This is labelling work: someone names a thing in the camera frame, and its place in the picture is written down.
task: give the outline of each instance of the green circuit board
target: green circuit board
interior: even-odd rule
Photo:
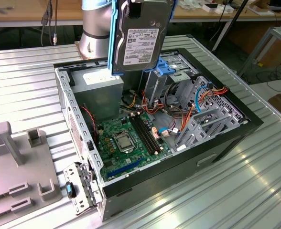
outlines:
[[[142,113],[140,118],[148,126],[148,128],[154,127],[146,113]],[[161,160],[172,154],[168,145],[162,138],[159,141],[155,140],[158,146],[162,147],[162,150],[158,154],[150,154],[145,144],[143,144],[137,132],[135,131],[128,116],[102,122],[98,125],[98,129],[100,129],[100,132],[101,130],[103,131],[103,133],[99,135],[98,151],[104,164],[100,173],[105,181],[112,180],[139,167],[145,166],[156,160]],[[121,152],[119,143],[114,136],[122,132],[128,132],[129,136],[133,140],[135,147],[132,152]],[[116,175],[110,176],[110,173],[118,171],[118,169],[121,168],[124,170]]]

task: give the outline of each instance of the expansion slot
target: expansion slot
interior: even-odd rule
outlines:
[[[158,146],[153,136],[146,128],[145,124],[143,123],[139,115],[131,116],[130,122],[134,127],[136,133],[140,137],[141,141],[146,146],[150,155],[157,154],[158,152],[161,151],[160,147]]]
[[[142,158],[142,159],[139,159],[138,161],[133,162],[133,163],[131,163],[131,164],[129,164],[129,165],[126,165],[126,166],[124,166],[124,167],[122,167],[122,168],[119,168],[119,169],[116,169],[116,170],[114,170],[114,171],[112,171],[112,172],[109,172],[109,173],[107,174],[107,176],[108,176],[108,177],[116,176],[117,174],[123,173],[124,171],[127,171],[128,169],[134,168],[134,167],[138,166],[142,160],[143,160],[143,158]]]

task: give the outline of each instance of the hard drive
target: hard drive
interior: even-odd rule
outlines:
[[[108,52],[112,74],[156,66],[175,3],[176,0],[112,2]]]

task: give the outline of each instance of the red cable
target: red cable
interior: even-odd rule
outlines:
[[[85,110],[85,111],[88,113],[88,115],[91,117],[91,119],[92,119],[93,128],[94,128],[94,134],[95,134],[95,142],[96,142],[96,135],[97,135],[97,134],[96,134],[96,125],[95,125],[94,118],[93,118],[92,114],[91,114],[85,107],[81,106],[81,108],[82,108],[83,110]]]

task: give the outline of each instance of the blue plastic clip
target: blue plastic clip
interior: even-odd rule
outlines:
[[[155,68],[147,69],[144,71],[147,73],[147,72],[154,71],[154,70],[159,71],[160,75],[170,75],[170,74],[175,73],[175,69],[172,69],[171,67],[169,67],[167,62],[165,60],[163,60],[162,57],[159,57],[158,63],[156,64]]]

